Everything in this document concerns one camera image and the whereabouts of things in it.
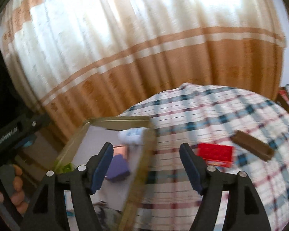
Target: orange stripe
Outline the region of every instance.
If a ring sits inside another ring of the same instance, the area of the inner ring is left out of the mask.
[[[123,50],[117,54],[114,54],[110,57],[102,58],[98,61],[95,61],[91,64],[89,64],[86,67],[83,67],[82,69],[78,70],[74,74],[72,74],[70,77],[68,77],[66,80],[61,82],[59,85],[57,85],[55,88],[53,88],[50,92],[48,92],[43,98],[41,98],[40,102],[44,102],[49,96],[51,96],[53,93],[58,91],[59,89],[63,88],[65,85],[69,84],[79,76],[83,75],[84,73],[88,72],[89,70],[93,69],[94,67],[100,67],[104,64],[110,63],[112,61],[115,61],[120,58],[124,58],[126,56],[129,56],[131,54],[134,54],[138,51],[144,50],[149,47],[153,47],[159,44],[163,44],[166,42],[176,41],[184,38],[199,36],[203,34],[214,34],[214,33],[259,33],[259,34],[265,34],[269,35],[271,37],[274,37],[275,39],[282,40],[280,36],[277,34],[274,34],[272,32],[269,32],[268,30],[261,29],[261,28],[232,28],[232,27],[208,27],[208,28],[194,28],[186,31],[182,31],[175,34],[169,34],[165,36],[160,36],[155,39],[145,41],[139,44],[134,45],[133,47],[130,47],[129,49]]]
[[[9,30],[2,36],[4,55],[8,53],[8,44],[14,40],[15,33],[22,29],[25,22],[31,21],[30,9],[43,2],[44,0],[23,0],[20,7],[13,10],[12,17],[5,22]]]
[[[96,73],[58,94],[44,109],[69,139],[85,119],[116,116],[184,82],[238,87],[274,100],[282,53],[282,47],[256,39],[184,46]]]

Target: curtain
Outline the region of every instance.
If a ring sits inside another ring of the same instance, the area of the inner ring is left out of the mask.
[[[16,89],[67,139],[184,82],[274,99],[285,42],[272,0],[11,0],[2,27]]]

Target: purple object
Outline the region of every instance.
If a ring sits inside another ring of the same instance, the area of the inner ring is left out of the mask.
[[[111,182],[124,180],[130,175],[129,165],[121,154],[113,157],[105,178]]]

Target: checkered blanket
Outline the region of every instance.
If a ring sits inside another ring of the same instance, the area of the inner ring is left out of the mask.
[[[273,231],[289,221],[289,114],[256,93],[224,86],[184,83],[132,106],[122,115],[151,116],[158,145],[135,229],[189,230],[201,196],[190,185],[179,157],[179,146],[216,143],[233,145],[233,165],[221,171],[248,173],[267,212]],[[275,150],[269,162],[232,143],[241,130]],[[222,230],[227,207],[223,193],[216,231]]]

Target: green object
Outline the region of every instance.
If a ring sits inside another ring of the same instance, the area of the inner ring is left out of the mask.
[[[72,172],[75,169],[72,163],[69,163],[65,166],[57,166],[57,164],[55,164],[54,167],[56,168],[55,172],[58,174]]]

